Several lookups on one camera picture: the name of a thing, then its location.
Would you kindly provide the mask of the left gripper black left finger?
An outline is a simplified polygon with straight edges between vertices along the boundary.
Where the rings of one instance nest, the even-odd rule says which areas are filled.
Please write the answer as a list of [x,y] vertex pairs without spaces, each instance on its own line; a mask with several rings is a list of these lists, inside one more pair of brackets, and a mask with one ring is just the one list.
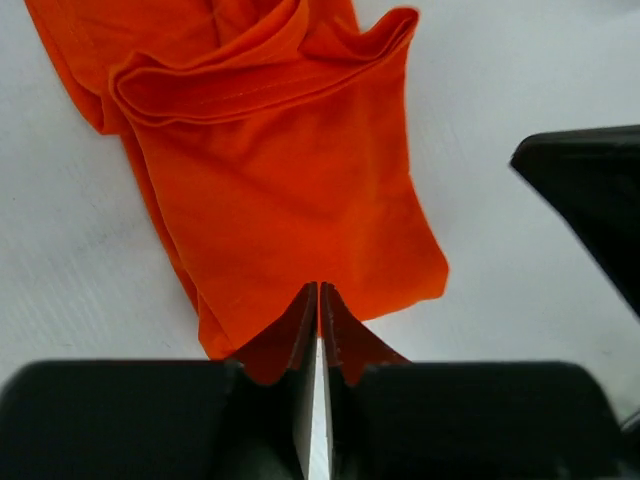
[[54,360],[1,393],[5,479],[304,479],[318,287],[223,361]]

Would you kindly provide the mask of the orange t shirt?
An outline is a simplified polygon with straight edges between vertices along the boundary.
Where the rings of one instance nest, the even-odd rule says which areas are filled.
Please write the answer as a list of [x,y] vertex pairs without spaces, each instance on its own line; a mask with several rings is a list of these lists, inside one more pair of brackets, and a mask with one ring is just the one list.
[[419,23],[349,1],[30,1],[64,87],[119,137],[213,359],[309,282],[369,320],[443,295],[417,198],[406,64]]

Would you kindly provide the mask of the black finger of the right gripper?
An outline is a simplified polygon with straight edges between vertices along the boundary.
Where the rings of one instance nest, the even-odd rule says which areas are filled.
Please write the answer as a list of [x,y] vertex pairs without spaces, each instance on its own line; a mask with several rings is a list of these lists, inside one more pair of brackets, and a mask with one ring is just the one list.
[[531,135],[510,166],[566,221],[638,312],[639,127]]

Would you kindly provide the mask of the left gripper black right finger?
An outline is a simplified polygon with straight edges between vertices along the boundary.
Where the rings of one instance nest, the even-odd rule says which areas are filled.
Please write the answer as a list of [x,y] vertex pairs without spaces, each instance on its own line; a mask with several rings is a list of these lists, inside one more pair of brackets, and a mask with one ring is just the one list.
[[412,362],[319,300],[334,479],[626,479],[630,446],[595,379],[556,361]]

